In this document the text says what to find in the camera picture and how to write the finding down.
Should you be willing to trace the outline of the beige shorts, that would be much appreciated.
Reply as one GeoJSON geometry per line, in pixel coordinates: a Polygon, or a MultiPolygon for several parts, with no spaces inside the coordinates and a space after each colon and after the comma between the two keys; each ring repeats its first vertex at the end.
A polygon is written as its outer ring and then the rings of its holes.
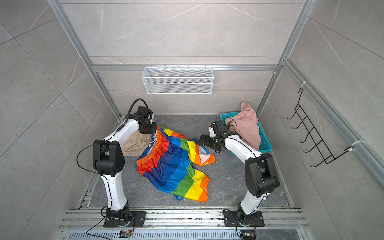
{"type": "Polygon", "coordinates": [[[123,144],[122,152],[124,156],[141,156],[151,141],[151,134],[134,132],[123,144]]]}

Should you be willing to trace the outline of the rainbow striped shorts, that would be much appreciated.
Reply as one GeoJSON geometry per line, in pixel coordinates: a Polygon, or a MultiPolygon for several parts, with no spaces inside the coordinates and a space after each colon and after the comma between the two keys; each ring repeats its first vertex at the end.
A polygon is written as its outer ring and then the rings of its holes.
{"type": "Polygon", "coordinates": [[[159,191],[205,203],[209,199],[211,179],[196,166],[215,162],[215,155],[199,146],[196,140],[157,126],[135,167],[159,191]]]}

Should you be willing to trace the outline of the teal plastic basket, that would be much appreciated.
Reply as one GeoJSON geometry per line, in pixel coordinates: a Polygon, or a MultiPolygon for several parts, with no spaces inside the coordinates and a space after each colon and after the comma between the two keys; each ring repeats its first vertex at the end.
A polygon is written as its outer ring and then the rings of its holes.
{"type": "MultiPolygon", "coordinates": [[[[220,118],[221,118],[222,122],[225,124],[226,119],[230,119],[230,118],[234,117],[235,115],[237,115],[238,113],[239,112],[224,113],[224,114],[220,115],[220,118]]],[[[259,135],[261,138],[261,144],[259,146],[259,152],[260,153],[269,153],[272,150],[272,146],[271,146],[260,122],[258,122],[258,126],[259,126],[259,135]]]]}

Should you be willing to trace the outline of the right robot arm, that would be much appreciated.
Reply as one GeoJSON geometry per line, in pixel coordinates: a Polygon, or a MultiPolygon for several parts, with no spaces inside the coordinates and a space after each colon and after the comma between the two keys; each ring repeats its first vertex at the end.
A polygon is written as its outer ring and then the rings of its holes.
{"type": "Polygon", "coordinates": [[[215,152],[219,152],[224,147],[244,163],[248,190],[238,205],[235,219],[242,226],[263,227],[260,206],[269,194],[280,186],[278,171],[272,155],[254,150],[238,135],[221,134],[215,137],[201,135],[199,145],[211,148],[215,152]]]}

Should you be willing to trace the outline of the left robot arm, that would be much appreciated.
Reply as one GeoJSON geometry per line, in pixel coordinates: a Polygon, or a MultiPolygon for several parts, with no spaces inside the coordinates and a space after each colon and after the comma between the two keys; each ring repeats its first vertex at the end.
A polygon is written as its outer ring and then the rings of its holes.
{"type": "Polygon", "coordinates": [[[93,143],[93,167],[102,177],[108,197],[106,220],[119,227],[133,222],[123,190],[121,172],[125,166],[125,157],[122,145],[136,131],[154,133],[157,125],[153,123],[153,116],[152,112],[130,115],[113,133],[93,143]]]}

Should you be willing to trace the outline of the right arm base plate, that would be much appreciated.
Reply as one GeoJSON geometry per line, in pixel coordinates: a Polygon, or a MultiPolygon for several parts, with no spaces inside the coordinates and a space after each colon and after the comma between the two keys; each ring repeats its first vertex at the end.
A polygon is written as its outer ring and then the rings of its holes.
{"type": "Polygon", "coordinates": [[[257,211],[250,215],[246,215],[242,212],[241,209],[236,211],[230,211],[228,209],[223,210],[224,222],[226,227],[236,227],[236,226],[251,226],[251,227],[264,227],[264,217],[262,212],[257,211]]]}

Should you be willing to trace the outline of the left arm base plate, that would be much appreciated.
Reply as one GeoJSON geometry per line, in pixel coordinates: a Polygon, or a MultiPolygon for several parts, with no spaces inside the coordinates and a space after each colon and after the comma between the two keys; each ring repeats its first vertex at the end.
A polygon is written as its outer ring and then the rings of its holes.
{"type": "Polygon", "coordinates": [[[146,220],[145,211],[133,211],[133,212],[123,212],[123,211],[110,211],[106,212],[106,219],[104,222],[104,228],[128,228],[128,227],[139,227],[144,226],[146,220]]]}

